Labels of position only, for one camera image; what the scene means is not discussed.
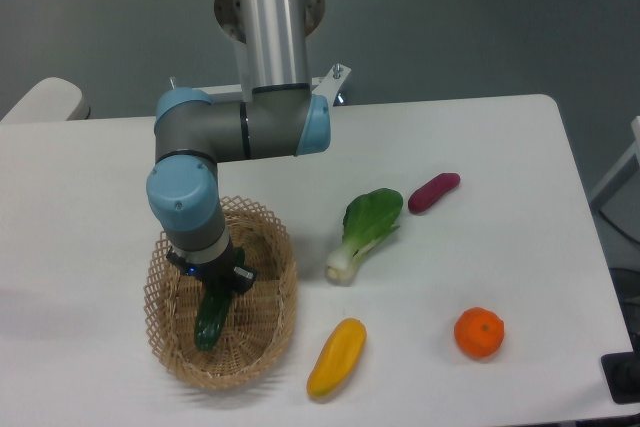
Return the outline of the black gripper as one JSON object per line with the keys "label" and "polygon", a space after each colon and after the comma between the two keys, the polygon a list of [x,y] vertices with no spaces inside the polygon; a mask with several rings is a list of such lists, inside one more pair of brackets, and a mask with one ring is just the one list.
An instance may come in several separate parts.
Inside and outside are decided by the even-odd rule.
{"label": "black gripper", "polygon": [[254,285],[257,270],[249,266],[235,266],[235,248],[228,247],[219,257],[206,263],[193,263],[180,256],[173,248],[166,255],[167,261],[183,275],[193,277],[206,287],[221,285],[244,295]]}

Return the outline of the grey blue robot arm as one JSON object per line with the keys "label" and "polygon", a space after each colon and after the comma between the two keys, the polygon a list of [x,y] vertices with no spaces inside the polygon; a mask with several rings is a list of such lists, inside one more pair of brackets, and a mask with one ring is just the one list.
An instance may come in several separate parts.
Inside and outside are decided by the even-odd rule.
{"label": "grey blue robot arm", "polygon": [[214,11],[240,48],[241,97],[222,102],[190,87],[174,87],[160,97],[146,193],[169,239],[169,262],[205,285],[242,294],[257,274],[236,257],[218,167],[328,148],[333,99],[313,85],[306,49],[325,2],[215,0]]}

